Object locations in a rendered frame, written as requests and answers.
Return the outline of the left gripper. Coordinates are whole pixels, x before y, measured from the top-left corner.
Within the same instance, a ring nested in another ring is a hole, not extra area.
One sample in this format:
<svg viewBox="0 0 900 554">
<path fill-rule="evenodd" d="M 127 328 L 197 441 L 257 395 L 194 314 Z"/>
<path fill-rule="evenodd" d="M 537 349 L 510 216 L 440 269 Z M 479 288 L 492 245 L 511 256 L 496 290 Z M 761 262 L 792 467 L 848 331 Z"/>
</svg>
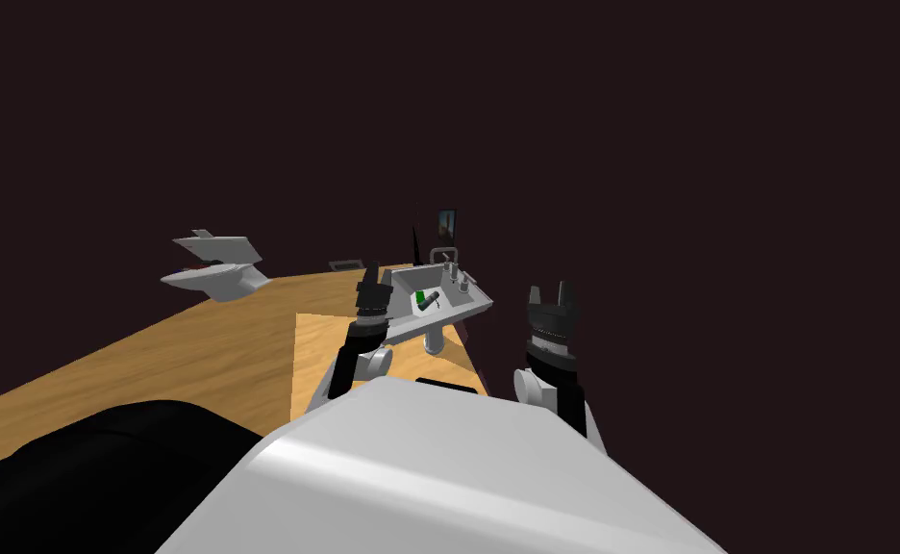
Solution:
<svg viewBox="0 0 900 554">
<path fill-rule="evenodd" d="M 379 264 L 371 262 L 356 286 L 358 319 L 385 318 L 388 313 L 393 286 L 379 283 L 379 273 Z"/>
</svg>

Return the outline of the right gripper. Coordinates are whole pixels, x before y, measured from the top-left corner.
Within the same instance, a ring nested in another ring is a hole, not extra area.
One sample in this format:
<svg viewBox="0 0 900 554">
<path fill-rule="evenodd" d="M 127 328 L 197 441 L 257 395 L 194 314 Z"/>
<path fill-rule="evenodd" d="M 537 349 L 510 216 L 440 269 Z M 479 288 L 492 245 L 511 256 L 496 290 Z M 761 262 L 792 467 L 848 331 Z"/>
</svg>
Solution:
<svg viewBox="0 0 900 554">
<path fill-rule="evenodd" d="M 574 359 L 570 341 L 579 314 L 575 287 L 571 281 L 560 281 L 557 305 L 541 302 L 540 287 L 530 286 L 527 313 L 531 336 L 527 352 L 537 358 Z"/>
</svg>

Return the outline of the white toilet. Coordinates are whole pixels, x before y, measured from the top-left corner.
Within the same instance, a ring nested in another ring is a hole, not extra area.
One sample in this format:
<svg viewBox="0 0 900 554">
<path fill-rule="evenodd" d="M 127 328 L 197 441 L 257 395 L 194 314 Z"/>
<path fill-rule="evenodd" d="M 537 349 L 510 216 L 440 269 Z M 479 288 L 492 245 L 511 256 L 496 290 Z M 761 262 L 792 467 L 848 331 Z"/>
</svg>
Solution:
<svg viewBox="0 0 900 554">
<path fill-rule="evenodd" d="M 202 263 L 163 276 L 160 281 L 181 290 L 200 291 L 216 303 L 237 301 L 270 284 L 256 268 L 262 256 L 245 236 L 216 236 L 205 229 L 175 239 Z"/>
</svg>

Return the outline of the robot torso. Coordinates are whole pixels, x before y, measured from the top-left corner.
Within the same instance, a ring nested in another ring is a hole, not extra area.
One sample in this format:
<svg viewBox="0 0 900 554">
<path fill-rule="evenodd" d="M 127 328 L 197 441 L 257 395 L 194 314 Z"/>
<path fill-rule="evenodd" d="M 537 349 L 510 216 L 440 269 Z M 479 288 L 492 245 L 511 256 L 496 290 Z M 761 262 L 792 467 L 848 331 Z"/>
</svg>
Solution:
<svg viewBox="0 0 900 554">
<path fill-rule="evenodd" d="M 550 411 L 393 377 L 263 437 L 157 554 L 726 554 Z"/>
</svg>

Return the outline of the white wall sink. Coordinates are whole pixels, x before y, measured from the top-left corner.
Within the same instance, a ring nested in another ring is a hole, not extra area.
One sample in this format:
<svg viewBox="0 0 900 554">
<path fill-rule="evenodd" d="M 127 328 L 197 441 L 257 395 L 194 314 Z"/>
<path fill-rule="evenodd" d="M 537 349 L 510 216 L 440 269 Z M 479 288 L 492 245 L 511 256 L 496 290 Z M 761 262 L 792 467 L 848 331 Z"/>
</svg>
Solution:
<svg viewBox="0 0 900 554">
<path fill-rule="evenodd" d="M 446 327 L 484 312 L 492 305 L 474 278 L 460 268 L 456 247 L 432 249 L 428 264 L 387 269 L 382 282 L 393 286 L 383 346 L 394 346 L 420 336 L 425 352 L 434 357 L 444 348 Z M 438 304 L 420 312 L 414 301 L 417 290 L 425 295 L 439 290 Z"/>
</svg>

